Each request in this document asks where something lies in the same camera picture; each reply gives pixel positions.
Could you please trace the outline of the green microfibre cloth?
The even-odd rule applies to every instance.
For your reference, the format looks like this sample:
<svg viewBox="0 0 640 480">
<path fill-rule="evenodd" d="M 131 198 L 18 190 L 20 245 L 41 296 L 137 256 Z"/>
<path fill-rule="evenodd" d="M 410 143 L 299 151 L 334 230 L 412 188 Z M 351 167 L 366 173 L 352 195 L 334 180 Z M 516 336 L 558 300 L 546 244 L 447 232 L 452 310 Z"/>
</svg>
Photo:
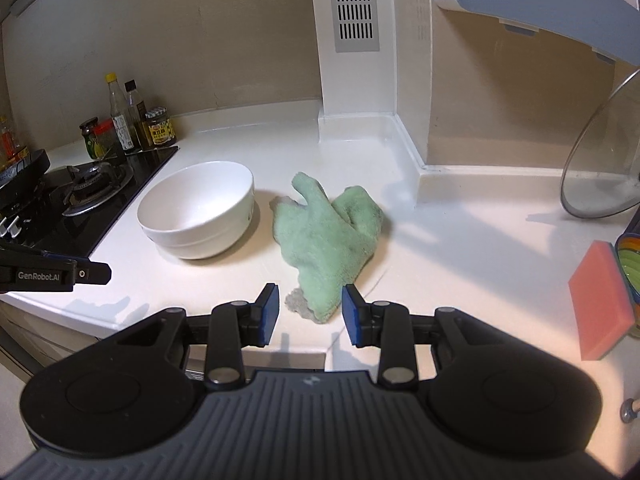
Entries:
<svg viewBox="0 0 640 480">
<path fill-rule="evenodd" d="M 305 318 L 328 322 L 352 284 L 374 256 L 384 214 L 360 185 L 331 200 L 321 184 L 299 172 L 292 187 L 303 203 L 288 197 L 271 202 L 272 236 L 282 258 L 298 272 L 298 286 L 286 301 Z"/>
</svg>

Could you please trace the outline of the white ceramic bowl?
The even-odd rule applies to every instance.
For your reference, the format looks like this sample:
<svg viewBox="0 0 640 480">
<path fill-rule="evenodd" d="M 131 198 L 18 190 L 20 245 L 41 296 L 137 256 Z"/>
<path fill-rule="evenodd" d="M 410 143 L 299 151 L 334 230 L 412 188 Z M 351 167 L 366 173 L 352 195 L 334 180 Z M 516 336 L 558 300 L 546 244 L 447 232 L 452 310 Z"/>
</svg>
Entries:
<svg viewBox="0 0 640 480">
<path fill-rule="evenodd" d="M 181 169 L 145 193 L 137 219 L 152 242 L 179 259 L 225 252 L 250 226 L 254 174 L 239 162 L 215 160 Z"/>
</svg>

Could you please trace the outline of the black gas stove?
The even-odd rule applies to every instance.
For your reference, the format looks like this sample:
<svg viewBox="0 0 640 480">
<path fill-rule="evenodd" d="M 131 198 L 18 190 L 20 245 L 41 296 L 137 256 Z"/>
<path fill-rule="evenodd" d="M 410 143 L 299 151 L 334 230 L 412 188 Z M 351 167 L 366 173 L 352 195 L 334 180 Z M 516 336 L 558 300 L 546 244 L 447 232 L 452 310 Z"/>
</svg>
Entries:
<svg viewBox="0 0 640 480">
<path fill-rule="evenodd" d="M 18 188 L 1 187 L 1 241 L 88 257 L 132 201 L 178 152 L 160 148 L 64 166 Z"/>
</svg>

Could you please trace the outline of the green jar red lid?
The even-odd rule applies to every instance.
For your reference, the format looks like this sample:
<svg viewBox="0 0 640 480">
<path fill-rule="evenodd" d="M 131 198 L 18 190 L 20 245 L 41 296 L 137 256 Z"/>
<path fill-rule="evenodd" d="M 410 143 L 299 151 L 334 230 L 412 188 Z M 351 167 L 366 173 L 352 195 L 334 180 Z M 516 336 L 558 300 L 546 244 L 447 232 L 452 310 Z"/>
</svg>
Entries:
<svg viewBox="0 0 640 480">
<path fill-rule="evenodd" d="M 94 154 L 97 159 L 116 156 L 122 149 L 111 118 L 102 120 L 93 128 Z"/>
</svg>

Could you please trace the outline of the dark lid pickle jar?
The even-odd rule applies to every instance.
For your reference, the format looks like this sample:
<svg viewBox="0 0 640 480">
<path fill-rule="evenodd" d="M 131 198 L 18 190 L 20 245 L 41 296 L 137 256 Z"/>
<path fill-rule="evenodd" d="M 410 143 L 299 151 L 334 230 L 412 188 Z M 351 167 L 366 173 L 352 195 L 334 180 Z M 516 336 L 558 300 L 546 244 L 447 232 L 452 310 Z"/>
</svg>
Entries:
<svg viewBox="0 0 640 480">
<path fill-rule="evenodd" d="M 98 144 L 96 143 L 96 135 L 94 134 L 94 128 L 98 125 L 98 118 L 93 117 L 79 125 L 80 133 L 85 141 L 86 150 L 91 159 L 96 160 L 99 158 Z"/>
</svg>

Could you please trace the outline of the yellow cap clear bottle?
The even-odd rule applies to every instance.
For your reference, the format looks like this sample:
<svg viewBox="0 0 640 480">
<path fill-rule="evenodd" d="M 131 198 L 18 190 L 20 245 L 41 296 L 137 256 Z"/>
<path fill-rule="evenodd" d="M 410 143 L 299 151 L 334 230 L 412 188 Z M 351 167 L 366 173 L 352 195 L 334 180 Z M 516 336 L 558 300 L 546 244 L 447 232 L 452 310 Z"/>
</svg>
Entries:
<svg viewBox="0 0 640 480">
<path fill-rule="evenodd" d="M 111 118 L 116 136 L 122 146 L 122 150 L 125 153 L 133 153 L 137 151 L 139 144 L 124 92 L 122 92 L 122 88 L 120 88 L 115 73 L 106 74 L 105 82 L 107 84 L 108 95 L 110 96 Z"/>
</svg>

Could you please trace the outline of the yellow label sauce jar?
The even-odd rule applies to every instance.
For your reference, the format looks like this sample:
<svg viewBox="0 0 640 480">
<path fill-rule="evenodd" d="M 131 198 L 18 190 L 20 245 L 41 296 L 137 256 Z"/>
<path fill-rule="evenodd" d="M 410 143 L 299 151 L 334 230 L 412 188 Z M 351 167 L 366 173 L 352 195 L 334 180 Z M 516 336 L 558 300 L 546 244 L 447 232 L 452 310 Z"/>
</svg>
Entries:
<svg viewBox="0 0 640 480">
<path fill-rule="evenodd" d="M 157 106 L 148 110 L 144 116 L 144 123 L 154 146 L 160 148 L 177 141 L 174 126 L 165 107 Z"/>
</svg>

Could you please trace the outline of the dark soy sauce bottle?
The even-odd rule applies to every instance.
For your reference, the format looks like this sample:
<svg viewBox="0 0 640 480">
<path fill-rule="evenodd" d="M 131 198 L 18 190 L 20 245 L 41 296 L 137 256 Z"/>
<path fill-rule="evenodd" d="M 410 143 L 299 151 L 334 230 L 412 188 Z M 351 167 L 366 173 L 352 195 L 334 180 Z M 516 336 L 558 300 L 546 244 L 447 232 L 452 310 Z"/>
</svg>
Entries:
<svg viewBox="0 0 640 480">
<path fill-rule="evenodd" d="M 146 106 L 138 90 L 136 81 L 134 79 L 126 81 L 125 90 L 127 92 L 126 98 L 130 114 L 137 130 L 140 145 L 144 150 L 149 150 L 153 147 L 153 141 L 151 140 L 148 130 L 145 129 Z"/>
</svg>

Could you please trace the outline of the pink sponge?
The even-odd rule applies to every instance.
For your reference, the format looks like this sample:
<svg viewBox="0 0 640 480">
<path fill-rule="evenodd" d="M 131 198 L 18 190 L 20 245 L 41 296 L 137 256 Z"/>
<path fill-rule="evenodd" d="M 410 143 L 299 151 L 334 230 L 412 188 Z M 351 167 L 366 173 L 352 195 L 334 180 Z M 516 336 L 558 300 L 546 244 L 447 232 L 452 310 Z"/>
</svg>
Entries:
<svg viewBox="0 0 640 480">
<path fill-rule="evenodd" d="M 636 322 L 634 300 L 614 247 L 595 240 L 568 280 L 583 361 L 602 359 Z"/>
</svg>

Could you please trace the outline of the glass pot lid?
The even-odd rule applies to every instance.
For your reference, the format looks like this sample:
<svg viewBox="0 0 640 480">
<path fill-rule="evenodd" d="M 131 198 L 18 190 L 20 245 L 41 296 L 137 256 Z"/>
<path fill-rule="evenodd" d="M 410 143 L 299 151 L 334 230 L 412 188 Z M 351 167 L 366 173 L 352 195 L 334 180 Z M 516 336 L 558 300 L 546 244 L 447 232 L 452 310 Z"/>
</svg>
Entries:
<svg viewBox="0 0 640 480">
<path fill-rule="evenodd" d="M 639 203 L 639 73 L 592 114 L 570 150 L 560 200 L 576 218 L 601 219 Z"/>
</svg>

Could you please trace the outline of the grey ventilation grille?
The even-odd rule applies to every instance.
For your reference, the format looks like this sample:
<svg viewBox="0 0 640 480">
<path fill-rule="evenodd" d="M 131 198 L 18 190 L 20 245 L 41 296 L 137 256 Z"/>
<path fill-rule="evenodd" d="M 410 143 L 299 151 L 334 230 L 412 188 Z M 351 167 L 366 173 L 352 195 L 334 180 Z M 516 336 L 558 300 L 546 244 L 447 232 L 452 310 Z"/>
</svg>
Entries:
<svg viewBox="0 0 640 480">
<path fill-rule="evenodd" d="M 378 52 L 376 0 L 330 0 L 337 53 Z"/>
</svg>

